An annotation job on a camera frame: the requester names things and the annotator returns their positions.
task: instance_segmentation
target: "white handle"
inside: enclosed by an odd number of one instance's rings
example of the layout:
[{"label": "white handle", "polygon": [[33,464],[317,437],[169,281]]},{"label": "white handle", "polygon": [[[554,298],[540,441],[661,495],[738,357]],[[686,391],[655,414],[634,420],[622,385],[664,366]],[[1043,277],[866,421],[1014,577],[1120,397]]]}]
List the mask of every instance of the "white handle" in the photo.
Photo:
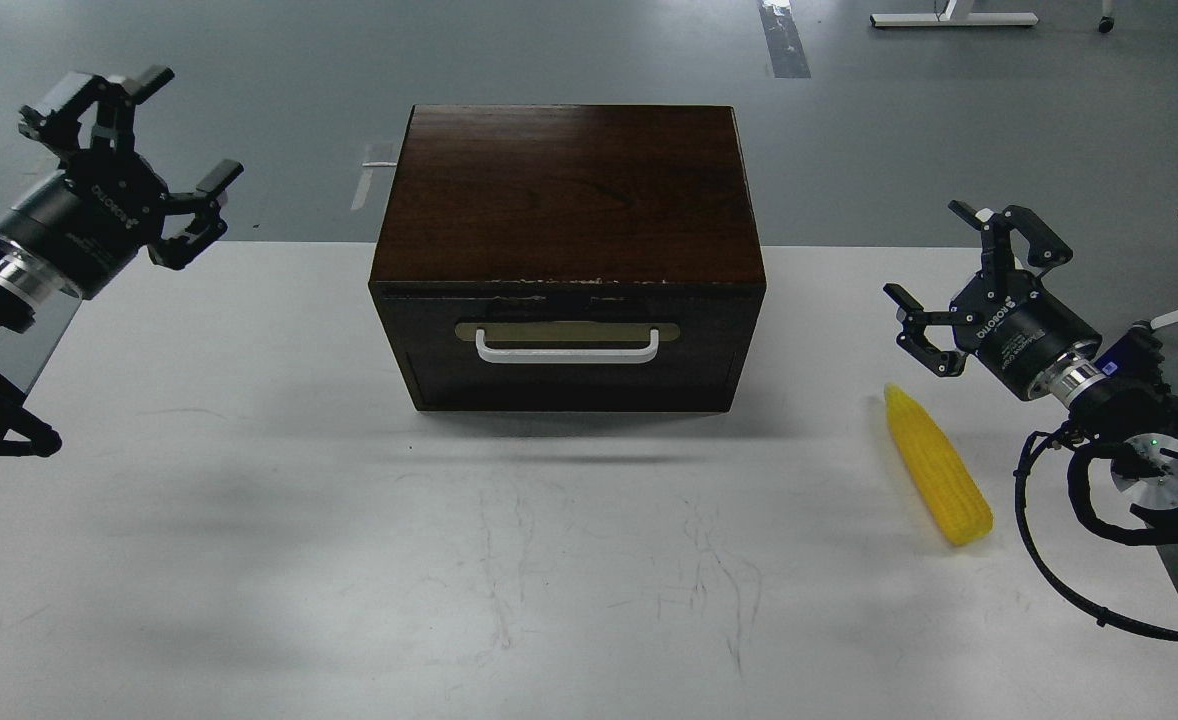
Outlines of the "white handle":
[{"label": "white handle", "polygon": [[638,348],[602,348],[602,350],[545,350],[544,348],[527,348],[527,350],[497,350],[487,346],[487,331],[483,328],[474,332],[474,346],[478,356],[488,363],[501,364],[548,364],[548,365],[640,365],[656,357],[661,348],[661,332],[653,328],[650,342]]}]

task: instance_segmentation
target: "yellow corn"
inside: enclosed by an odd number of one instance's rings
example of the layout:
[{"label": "yellow corn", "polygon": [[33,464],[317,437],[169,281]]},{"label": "yellow corn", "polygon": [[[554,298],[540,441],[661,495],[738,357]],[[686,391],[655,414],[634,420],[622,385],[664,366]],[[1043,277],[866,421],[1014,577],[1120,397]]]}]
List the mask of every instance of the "yellow corn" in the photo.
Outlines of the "yellow corn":
[{"label": "yellow corn", "polygon": [[882,396],[891,437],[941,533],[954,544],[985,537],[993,529],[993,511],[949,438],[922,405],[895,384],[887,383]]}]

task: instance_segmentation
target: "white table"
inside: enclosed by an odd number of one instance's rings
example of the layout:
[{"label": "white table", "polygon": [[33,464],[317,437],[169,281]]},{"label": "white table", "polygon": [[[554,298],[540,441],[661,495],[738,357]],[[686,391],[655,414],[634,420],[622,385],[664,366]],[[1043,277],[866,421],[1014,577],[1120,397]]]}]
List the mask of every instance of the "white table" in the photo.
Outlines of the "white table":
[{"label": "white table", "polygon": [[[0,716],[1178,716],[1178,646],[1096,628],[1020,547],[1010,470],[1055,402],[895,348],[882,283],[940,306],[977,251],[765,249],[713,416],[417,414],[370,255],[223,243],[82,306],[29,398],[64,450],[0,460]],[[990,537],[933,527],[887,381]],[[1065,461],[1031,487],[1047,560],[1178,628],[1156,553],[1074,522]]]}]

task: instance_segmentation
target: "gripper logo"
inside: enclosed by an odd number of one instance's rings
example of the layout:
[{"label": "gripper logo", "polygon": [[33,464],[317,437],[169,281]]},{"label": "gripper logo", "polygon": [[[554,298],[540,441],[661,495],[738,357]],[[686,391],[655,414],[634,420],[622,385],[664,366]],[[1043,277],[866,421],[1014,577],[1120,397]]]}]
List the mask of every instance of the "gripper logo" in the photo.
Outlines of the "gripper logo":
[{"label": "gripper logo", "polygon": [[123,223],[124,227],[132,229],[135,227],[137,224],[140,224],[140,220],[132,218],[131,214],[127,214],[126,210],[119,209],[117,202],[113,202],[113,197],[110,197],[110,193],[106,193],[99,184],[91,186],[91,194],[94,194],[97,199],[100,200],[100,204],[104,205],[114,218],[118,218],[118,220]]},{"label": "gripper logo", "polygon": [[1006,318],[1006,313],[1015,309],[1015,302],[1011,299],[1011,296],[1006,296],[1006,300],[1002,300],[1002,305],[997,309],[997,313],[993,313],[992,318],[987,319],[985,326],[977,331],[977,341],[985,341],[987,333],[993,332],[993,328],[1002,324],[1002,319]]}]

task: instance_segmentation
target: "wooden drawer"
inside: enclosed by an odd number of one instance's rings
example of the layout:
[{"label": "wooden drawer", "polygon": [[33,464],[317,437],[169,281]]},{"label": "wooden drawer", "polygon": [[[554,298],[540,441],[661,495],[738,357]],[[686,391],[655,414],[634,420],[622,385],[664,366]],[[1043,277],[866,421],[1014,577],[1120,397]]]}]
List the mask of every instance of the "wooden drawer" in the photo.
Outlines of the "wooden drawer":
[{"label": "wooden drawer", "polygon": [[724,411],[766,290],[732,111],[416,108],[370,288],[417,409]]}]

